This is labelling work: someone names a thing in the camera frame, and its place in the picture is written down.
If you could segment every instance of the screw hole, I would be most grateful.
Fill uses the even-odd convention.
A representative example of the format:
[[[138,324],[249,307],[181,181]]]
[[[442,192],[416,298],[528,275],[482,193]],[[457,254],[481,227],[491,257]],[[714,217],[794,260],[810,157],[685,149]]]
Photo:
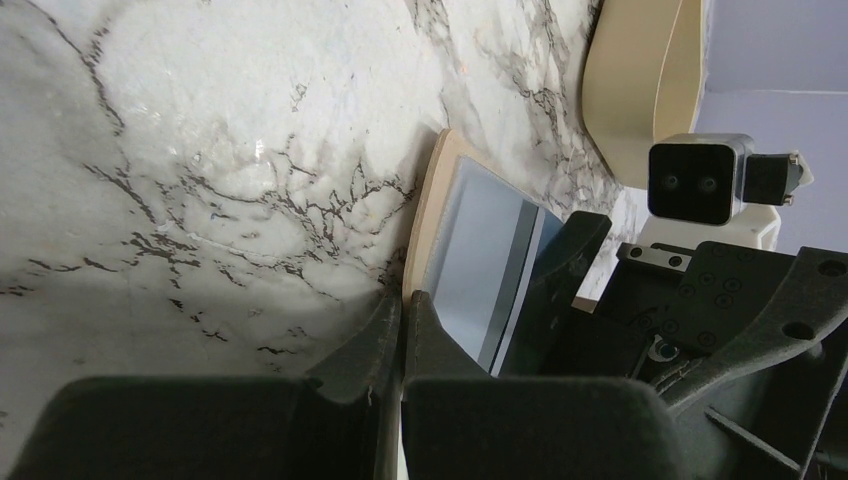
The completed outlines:
[[[816,336],[813,327],[801,322],[787,323],[783,326],[783,334],[795,340],[812,340]]]
[[[846,267],[842,262],[828,260],[819,265],[819,273],[826,277],[841,277],[848,273],[848,267]]]

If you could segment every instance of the camera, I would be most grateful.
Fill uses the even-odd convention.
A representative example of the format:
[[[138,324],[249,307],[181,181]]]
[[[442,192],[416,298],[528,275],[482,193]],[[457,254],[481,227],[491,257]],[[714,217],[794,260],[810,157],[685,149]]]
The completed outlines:
[[[749,203],[791,203],[803,172],[800,154],[756,154],[748,135],[675,135],[651,147],[648,209],[657,217],[721,226]]]

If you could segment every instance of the white marble surface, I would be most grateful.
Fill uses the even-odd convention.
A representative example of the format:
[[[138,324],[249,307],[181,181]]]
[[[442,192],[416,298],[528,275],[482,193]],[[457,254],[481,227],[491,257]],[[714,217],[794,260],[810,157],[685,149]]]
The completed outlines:
[[[644,207],[579,128],[596,0],[0,0],[0,473],[100,374],[302,370],[397,287],[457,128],[563,217]]]

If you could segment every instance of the marble countertop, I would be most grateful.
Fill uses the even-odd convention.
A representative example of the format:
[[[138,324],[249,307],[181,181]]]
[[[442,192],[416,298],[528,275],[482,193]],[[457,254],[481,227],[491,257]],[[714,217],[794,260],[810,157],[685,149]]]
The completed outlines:
[[[597,0],[0,0],[0,472],[91,375],[297,372],[397,288],[458,129],[555,214],[644,207],[581,132]]]

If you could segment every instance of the black connector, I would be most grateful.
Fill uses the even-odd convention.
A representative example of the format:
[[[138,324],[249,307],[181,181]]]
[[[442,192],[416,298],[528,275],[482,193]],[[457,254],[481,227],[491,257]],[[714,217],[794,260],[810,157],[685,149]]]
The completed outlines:
[[[787,205],[798,188],[804,167],[797,153],[758,155],[745,160],[742,201],[762,205]]]

